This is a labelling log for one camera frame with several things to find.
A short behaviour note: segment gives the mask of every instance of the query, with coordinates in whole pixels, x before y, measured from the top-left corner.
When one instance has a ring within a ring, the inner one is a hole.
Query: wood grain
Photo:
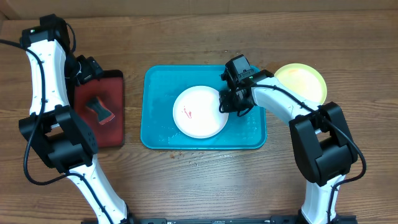
[[[76,55],[120,69],[126,82],[126,143],[99,153],[115,191],[139,218],[239,218],[296,214],[305,180],[289,130],[267,113],[268,139],[255,151],[158,152],[139,137],[145,72],[158,64],[224,64],[245,54],[276,71],[292,62],[315,67],[328,85],[326,101],[343,109],[368,162],[358,182],[344,186],[337,212],[360,223],[396,223],[398,215],[398,12],[296,12],[225,16],[70,19]],[[4,21],[0,38],[17,41],[37,21]],[[24,52],[0,45],[0,223],[79,223],[94,218],[67,180],[40,187],[25,179],[26,141],[18,120],[31,101]],[[349,176],[360,171],[353,166]],[[38,180],[57,175],[35,153]]]

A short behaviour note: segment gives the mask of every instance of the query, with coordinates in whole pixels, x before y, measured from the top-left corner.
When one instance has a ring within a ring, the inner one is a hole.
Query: white plate
[[[193,138],[208,138],[219,133],[228,120],[228,113],[218,111],[218,91],[208,86],[194,86],[175,100],[173,119],[179,130]]]

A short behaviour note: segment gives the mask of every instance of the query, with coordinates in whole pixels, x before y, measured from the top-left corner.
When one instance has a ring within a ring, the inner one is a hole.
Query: tray
[[[150,149],[231,150],[258,149],[267,139],[266,112],[255,106],[246,116],[229,114],[225,127],[215,136],[195,139],[175,125],[173,105],[187,88],[204,85],[216,90],[226,88],[221,81],[224,65],[157,65],[144,80],[141,141]]]

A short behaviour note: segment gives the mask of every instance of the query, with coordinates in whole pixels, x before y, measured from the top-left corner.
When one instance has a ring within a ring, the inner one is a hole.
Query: yellow disc
[[[326,83],[314,68],[300,63],[291,63],[275,72],[275,77],[288,89],[300,96],[323,104],[328,90]]]

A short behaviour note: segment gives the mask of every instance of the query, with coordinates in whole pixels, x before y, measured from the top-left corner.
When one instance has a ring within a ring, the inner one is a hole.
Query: tabletop
[[[284,12],[214,16],[68,19],[75,55],[93,56],[125,82],[125,144],[100,149],[99,162],[118,195],[138,218],[261,218],[294,215],[305,179],[294,161],[288,127],[267,113],[268,138],[251,151],[153,151],[141,143],[144,75],[154,65],[222,65],[244,54],[272,72],[304,63],[324,77],[326,102],[338,103],[368,171],[342,186],[340,215],[360,223],[398,219],[398,12]],[[0,38],[18,41],[38,21],[4,21]],[[78,189],[61,180],[30,184],[22,158],[26,140],[18,120],[32,97],[26,54],[0,45],[0,223],[80,223],[95,215]],[[31,175],[58,174],[32,151]],[[360,162],[348,177],[357,175]]]

